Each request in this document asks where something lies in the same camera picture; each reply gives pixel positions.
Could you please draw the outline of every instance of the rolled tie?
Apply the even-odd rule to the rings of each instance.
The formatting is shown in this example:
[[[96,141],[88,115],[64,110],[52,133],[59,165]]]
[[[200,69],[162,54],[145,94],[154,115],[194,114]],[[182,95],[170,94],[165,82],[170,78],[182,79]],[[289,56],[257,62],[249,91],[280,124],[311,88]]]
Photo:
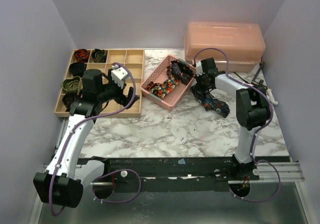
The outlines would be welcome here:
[[[62,103],[66,107],[66,112],[70,112],[71,105],[76,99],[78,99],[78,95],[76,93],[67,93],[64,95],[62,98]]]
[[[65,93],[79,93],[81,77],[75,76],[74,78],[65,79],[62,83],[62,89]]]
[[[78,63],[87,63],[90,54],[89,51],[86,49],[79,49],[74,52],[73,56]]]
[[[94,63],[105,63],[107,61],[107,51],[94,49],[91,57]]]
[[[69,70],[74,77],[83,77],[87,65],[82,62],[74,62],[70,65]]]

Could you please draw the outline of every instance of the screw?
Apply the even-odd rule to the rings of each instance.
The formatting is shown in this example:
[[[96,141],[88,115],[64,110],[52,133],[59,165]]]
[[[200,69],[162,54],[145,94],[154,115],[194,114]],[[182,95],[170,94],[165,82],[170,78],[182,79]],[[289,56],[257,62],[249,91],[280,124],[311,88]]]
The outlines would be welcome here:
[[[126,170],[121,171],[120,175],[125,178],[126,176],[128,176],[128,172]]]
[[[217,172],[220,172],[220,170],[219,170],[219,169],[215,169],[213,172],[214,172],[214,173],[217,173]]]
[[[259,170],[257,168],[252,170],[253,175],[259,176]]]

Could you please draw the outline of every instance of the metal floor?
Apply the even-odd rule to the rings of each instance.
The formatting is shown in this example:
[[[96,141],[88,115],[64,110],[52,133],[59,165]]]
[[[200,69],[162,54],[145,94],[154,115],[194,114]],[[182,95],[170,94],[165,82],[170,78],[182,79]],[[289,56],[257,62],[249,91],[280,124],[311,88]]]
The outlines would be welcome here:
[[[266,198],[276,183],[251,185],[248,198]],[[127,199],[132,193],[116,193]],[[143,192],[125,204],[101,204],[93,201],[90,187],[79,206],[66,208],[53,217],[44,204],[39,224],[307,224],[295,183],[283,183],[279,195],[265,203],[249,203],[229,192]]]

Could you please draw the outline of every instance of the black cable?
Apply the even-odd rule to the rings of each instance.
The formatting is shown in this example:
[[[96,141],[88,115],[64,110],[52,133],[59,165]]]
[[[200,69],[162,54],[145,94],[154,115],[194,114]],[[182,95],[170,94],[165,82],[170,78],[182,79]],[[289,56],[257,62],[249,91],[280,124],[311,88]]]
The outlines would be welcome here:
[[[264,65],[265,65],[265,62],[264,62],[264,61],[261,61],[259,65],[260,65],[260,66],[259,66],[259,69],[256,71],[256,73],[255,73],[255,75],[254,75],[254,77],[253,77],[253,79],[252,79],[252,81],[251,81],[252,83],[256,81],[259,73],[261,72],[262,68],[263,68]]]
[[[102,112],[104,109],[106,109],[106,107],[108,106],[108,104],[109,104],[109,102],[107,101],[107,102],[105,103],[104,108],[102,108],[101,112]]]
[[[233,73],[234,73],[234,74],[236,74],[236,75],[237,75],[237,77],[238,77],[238,78],[240,78],[243,82],[245,82],[245,83],[248,83],[248,84],[249,84],[249,82],[248,82],[247,80],[243,79],[241,76],[239,76],[239,75],[238,75],[238,73],[236,73],[235,71],[234,71]]]

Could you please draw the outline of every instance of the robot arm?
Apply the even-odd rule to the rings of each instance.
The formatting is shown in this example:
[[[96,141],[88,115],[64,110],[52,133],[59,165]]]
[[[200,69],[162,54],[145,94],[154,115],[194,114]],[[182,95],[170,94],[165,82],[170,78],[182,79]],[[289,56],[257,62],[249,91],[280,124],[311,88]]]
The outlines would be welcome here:
[[[102,77],[108,80],[108,84],[103,84]],[[33,178],[34,186],[42,202],[49,202],[50,182],[54,177],[52,202],[56,205],[75,208],[82,197],[83,190],[93,180],[102,176],[105,171],[105,164],[98,160],[90,160],[81,168],[76,168],[81,149],[85,140],[94,126],[95,119],[83,122],[73,133],[71,139],[64,150],[64,143],[75,125],[89,117],[100,114],[103,110],[103,103],[115,100],[118,104],[127,106],[134,95],[134,90],[130,87],[128,95],[123,94],[126,87],[125,81],[129,78],[128,73],[117,65],[108,70],[106,76],[98,69],[90,69],[84,72],[82,83],[82,97],[75,100],[70,108],[68,126],[51,163],[47,166],[45,173],[37,172]],[[130,108],[137,100],[134,95]]]
[[[236,118],[241,128],[234,157],[239,164],[251,163],[250,153],[255,150],[255,143],[251,150],[254,132],[270,118],[268,103],[254,90],[229,79],[224,71],[218,71],[213,58],[196,63],[195,79],[203,91],[220,89],[236,99]],[[266,94],[264,86],[258,85],[256,88]]]

